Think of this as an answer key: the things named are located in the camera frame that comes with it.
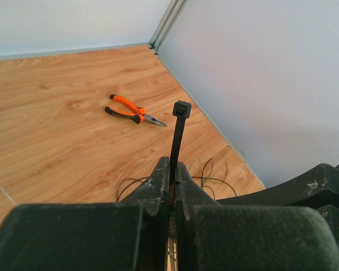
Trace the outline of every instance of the white wall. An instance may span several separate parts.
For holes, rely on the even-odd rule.
[[[149,42],[170,0],[0,0],[0,56]]]
[[[159,55],[265,185],[339,163],[339,0],[189,0]]]

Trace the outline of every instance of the needle-nose pliers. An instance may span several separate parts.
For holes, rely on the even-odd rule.
[[[112,115],[114,117],[119,117],[121,119],[133,120],[137,124],[145,121],[147,123],[152,123],[152,124],[156,124],[156,125],[159,125],[159,126],[167,127],[166,124],[159,121],[155,117],[146,114],[146,110],[145,110],[144,107],[137,107],[134,103],[132,103],[131,101],[129,101],[129,100],[127,100],[127,99],[125,99],[125,98],[123,98],[119,95],[112,94],[112,95],[110,95],[109,98],[114,100],[115,102],[119,102],[119,103],[123,104],[124,106],[126,106],[128,109],[130,109],[133,112],[133,113],[127,113],[127,112],[124,112],[124,111],[114,110],[114,109],[110,108],[109,106],[106,106],[104,110],[109,115]]]

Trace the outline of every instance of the pliers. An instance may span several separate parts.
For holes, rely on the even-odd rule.
[[[127,113],[127,112],[123,112],[123,111],[119,111],[119,110],[113,110],[109,106],[106,106],[104,108],[104,110],[109,115],[112,115],[114,117],[119,117],[121,119],[133,120],[137,124],[145,121],[147,123],[152,123],[152,124],[156,124],[156,125],[159,125],[159,126],[167,127],[166,124],[159,121],[155,117],[152,117],[152,116],[146,114],[146,110],[144,109],[144,107],[137,107],[134,103],[132,103],[131,101],[129,101],[129,100],[127,100],[127,99],[125,99],[125,98],[123,98],[119,95],[112,94],[112,95],[110,95],[109,98],[111,100],[114,100],[115,102],[119,102],[119,103],[123,104],[124,106],[126,106],[128,109],[130,109],[133,112],[133,113]]]

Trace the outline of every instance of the wooden surface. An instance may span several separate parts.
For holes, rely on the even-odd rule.
[[[106,105],[125,109],[110,94],[168,127],[108,115]],[[193,105],[179,157],[190,173],[213,158],[211,176],[223,178],[227,164],[238,195],[263,189],[146,46],[0,62],[0,223],[15,204],[114,201],[120,180],[148,176],[170,155],[177,100]],[[217,199],[233,196],[208,185]]]

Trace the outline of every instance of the orange handle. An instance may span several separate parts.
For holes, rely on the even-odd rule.
[[[137,113],[137,114],[140,114],[140,115],[144,115],[146,113],[146,110],[143,107],[136,106],[134,103],[123,98],[122,96],[112,94],[112,95],[110,95],[109,98],[111,98],[115,102],[119,102],[119,103],[123,104],[124,106],[126,106],[126,108],[130,109],[134,113]]]
[[[136,113],[127,113],[123,111],[113,110],[109,106],[106,106],[104,110],[113,117],[119,117],[120,119],[133,120],[136,124],[139,124],[145,120],[144,115]]]

